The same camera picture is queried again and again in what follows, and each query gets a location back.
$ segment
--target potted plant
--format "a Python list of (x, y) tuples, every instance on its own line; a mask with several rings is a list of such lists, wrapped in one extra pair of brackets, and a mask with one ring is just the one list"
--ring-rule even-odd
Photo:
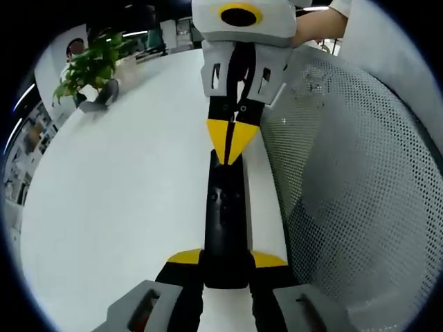
[(129, 43), (122, 41), (121, 33), (105, 33), (91, 42), (83, 54), (73, 59), (66, 79), (56, 88), (54, 96), (58, 102), (62, 96), (74, 96), (86, 85), (99, 92), (116, 72), (117, 60), (127, 56)]

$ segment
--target white sleeve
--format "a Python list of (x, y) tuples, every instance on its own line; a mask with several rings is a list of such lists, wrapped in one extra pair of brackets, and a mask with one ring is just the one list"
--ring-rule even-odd
[(349, 13), (351, 11), (351, 0), (333, 0), (329, 6), (340, 14), (349, 17)]

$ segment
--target ceiling light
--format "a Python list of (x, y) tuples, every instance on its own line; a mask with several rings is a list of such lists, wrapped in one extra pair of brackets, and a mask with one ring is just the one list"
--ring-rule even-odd
[(305, 11), (305, 12), (315, 12), (315, 11), (317, 11), (317, 10), (328, 10), (329, 9), (329, 7), (327, 7), (327, 6), (318, 6), (318, 7), (306, 7), (306, 8), (303, 8), (303, 10)]
[(26, 97), (26, 95), (28, 93), (30, 93), (30, 91), (34, 88), (34, 86), (35, 86), (35, 83), (33, 85), (31, 85), (30, 87), (28, 87), (28, 90), (26, 90), (25, 93), (23, 95), (21, 95), (19, 101), (16, 103), (16, 105), (14, 106), (14, 109), (12, 111), (15, 111), (17, 106), (19, 106), (20, 102)]
[(17, 122), (17, 124), (15, 125), (14, 129), (12, 130), (12, 133), (9, 135), (8, 141), (6, 142), (6, 146), (5, 149), (3, 151), (3, 154), (6, 153), (6, 149), (8, 148), (9, 142), (11, 141), (11, 138), (14, 136), (15, 131), (17, 130), (17, 128), (19, 127), (21, 121), (23, 120), (23, 118), (20, 118), (20, 120)]
[(144, 33), (147, 33), (147, 30), (145, 30), (145, 31), (138, 31), (138, 32), (136, 32), (136, 33), (125, 33), (125, 34), (123, 35), (123, 37), (129, 37), (129, 36), (135, 36), (135, 35), (142, 35), (142, 34), (144, 34)]

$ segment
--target white table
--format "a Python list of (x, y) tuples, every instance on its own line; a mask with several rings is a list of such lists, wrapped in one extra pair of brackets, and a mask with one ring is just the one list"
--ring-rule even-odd
[[(203, 248), (213, 147), (202, 64), (194, 50), (140, 65), (139, 87), (106, 114), (77, 110), (40, 161), (24, 208), (21, 259), (32, 294), (61, 331), (94, 329), (110, 304), (154, 280), (168, 257)], [(253, 247), (286, 259), (260, 135), (244, 157)], [(204, 290), (199, 330), (253, 331), (243, 315), (251, 312), (248, 291), (220, 292)]]

